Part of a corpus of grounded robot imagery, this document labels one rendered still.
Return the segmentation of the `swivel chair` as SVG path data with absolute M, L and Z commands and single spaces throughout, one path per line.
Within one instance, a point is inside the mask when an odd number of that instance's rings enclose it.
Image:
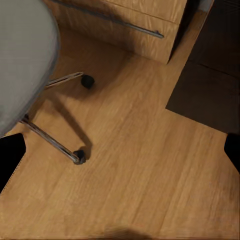
M 82 165 L 87 161 L 84 150 L 71 152 L 27 115 L 43 91 L 78 77 L 87 89 L 94 84 L 83 70 L 49 80 L 60 50 L 58 24 L 43 0 L 0 0 L 0 139 L 21 123 Z

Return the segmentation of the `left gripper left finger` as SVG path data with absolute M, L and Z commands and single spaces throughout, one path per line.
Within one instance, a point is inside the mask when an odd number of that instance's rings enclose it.
M 26 148 L 20 133 L 0 138 L 0 192 L 24 156 Z

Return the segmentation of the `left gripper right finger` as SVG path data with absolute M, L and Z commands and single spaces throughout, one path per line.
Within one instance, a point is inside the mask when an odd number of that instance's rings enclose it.
M 225 141 L 224 151 L 240 173 L 240 135 L 229 133 Z

